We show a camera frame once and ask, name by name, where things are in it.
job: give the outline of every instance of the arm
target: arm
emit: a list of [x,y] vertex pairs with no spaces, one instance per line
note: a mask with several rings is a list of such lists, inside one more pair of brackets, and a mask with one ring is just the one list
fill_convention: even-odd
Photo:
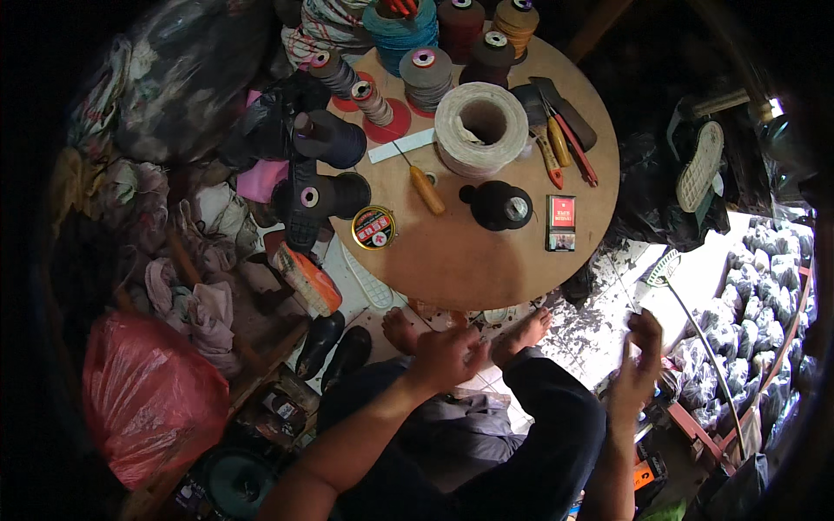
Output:
[[409,414],[474,377],[488,348],[476,328],[422,335],[408,371],[310,444],[269,492],[258,520],[327,519],[339,494],[365,476]]
[[[634,434],[637,414],[651,396],[661,371],[662,329],[647,310],[632,314],[631,332],[623,342],[620,375],[608,399],[608,434],[594,473],[585,486],[580,521],[634,518]],[[631,343],[642,350],[640,363],[631,359]]]

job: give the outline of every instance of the white twine roll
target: white twine roll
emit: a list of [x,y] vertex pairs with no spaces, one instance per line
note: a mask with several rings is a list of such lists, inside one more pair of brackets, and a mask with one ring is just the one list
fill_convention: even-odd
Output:
[[498,173],[524,150],[527,135],[527,114],[521,103],[491,83],[455,88],[444,96],[435,114],[440,159],[464,178]]

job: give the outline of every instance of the leg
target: leg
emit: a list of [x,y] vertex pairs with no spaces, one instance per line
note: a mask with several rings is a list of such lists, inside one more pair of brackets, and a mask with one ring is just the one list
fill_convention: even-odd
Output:
[[605,411],[581,383],[529,347],[549,326],[550,313],[539,310],[493,353],[535,424],[509,461],[455,490],[465,519],[564,518],[594,467]]
[[[385,337],[401,353],[414,354],[417,333],[398,308],[385,315]],[[330,389],[319,407],[319,431],[350,416],[384,391],[408,368],[408,358],[372,363]],[[353,519],[454,519],[444,496],[406,458],[396,442],[389,443],[371,470],[336,503],[342,517]]]

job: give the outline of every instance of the red plastic bag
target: red plastic bag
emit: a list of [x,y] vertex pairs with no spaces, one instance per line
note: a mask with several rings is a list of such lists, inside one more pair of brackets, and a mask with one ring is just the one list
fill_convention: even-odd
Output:
[[110,470],[134,490],[220,441],[229,383],[162,320],[113,312],[90,331],[83,405]]

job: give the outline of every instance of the blue thread spool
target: blue thread spool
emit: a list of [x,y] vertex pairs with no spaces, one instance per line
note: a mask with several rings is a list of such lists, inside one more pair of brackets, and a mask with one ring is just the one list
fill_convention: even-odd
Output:
[[437,47],[437,7],[433,0],[419,0],[413,20],[387,9],[383,3],[369,5],[362,15],[362,23],[374,39],[385,70],[399,78],[399,61],[408,51]]

